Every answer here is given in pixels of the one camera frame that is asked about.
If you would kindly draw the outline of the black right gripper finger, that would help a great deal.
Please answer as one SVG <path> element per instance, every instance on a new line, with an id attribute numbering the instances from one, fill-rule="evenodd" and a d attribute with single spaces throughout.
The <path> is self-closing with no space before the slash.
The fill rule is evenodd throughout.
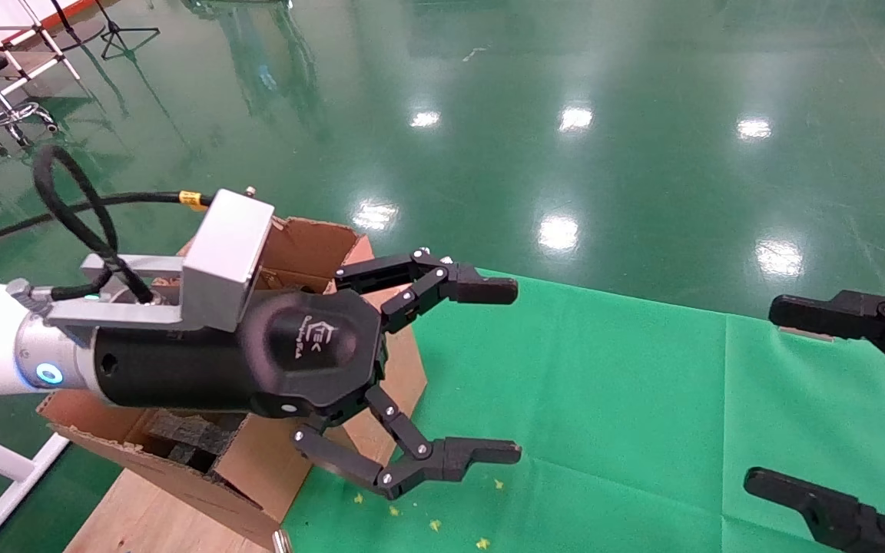
<path id="1" fill-rule="evenodd" d="M 748 469 L 744 490 L 798 512 L 819 544 L 843 552 L 885 552 L 885 512 L 853 495 L 766 468 Z"/>
<path id="2" fill-rule="evenodd" d="M 769 321 L 815 335 L 862 339 L 885 355 L 885 296 L 842 290 L 829 300 L 780 295 Z"/>

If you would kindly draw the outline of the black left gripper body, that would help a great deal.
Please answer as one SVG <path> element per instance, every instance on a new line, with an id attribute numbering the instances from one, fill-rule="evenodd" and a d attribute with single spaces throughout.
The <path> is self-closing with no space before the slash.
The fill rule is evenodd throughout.
<path id="1" fill-rule="evenodd" d="M 116 406 L 345 421 L 384 376 L 382 315 L 358 293 L 254 293 L 233 332 L 101 328 L 96 382 Z"/>

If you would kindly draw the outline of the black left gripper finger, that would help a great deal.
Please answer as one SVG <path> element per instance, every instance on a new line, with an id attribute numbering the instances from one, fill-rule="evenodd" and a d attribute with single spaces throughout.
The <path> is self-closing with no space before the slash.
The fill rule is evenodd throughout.
<path id="1" fill-rule="evenodd" d="M 425 481 L 459 482 L 474 463 L 513 465 L 521 459 L 521 447 L 513 441 L 461 437 L 429 441 L 380 386 L 366 391 L 362 405 L 403 452 L 397 461 L 381 465 L 324 437 L 323 422 L 299 425 L 293 445 L 313 465 L 386 499 L 397 500 Z"/>
<path id="2" fill-rule="evenodd" d="M 383 332 L 396 333 L 443 300 L 464 304 L 510 305 L 519 297 L 519 282 L 487 277 L 469 263 L 443 261 L 427 248 L 410 254 L 376 257 L 335 270 L 337 290 L 359 295 L 400 287 L 380 304 Z"/>

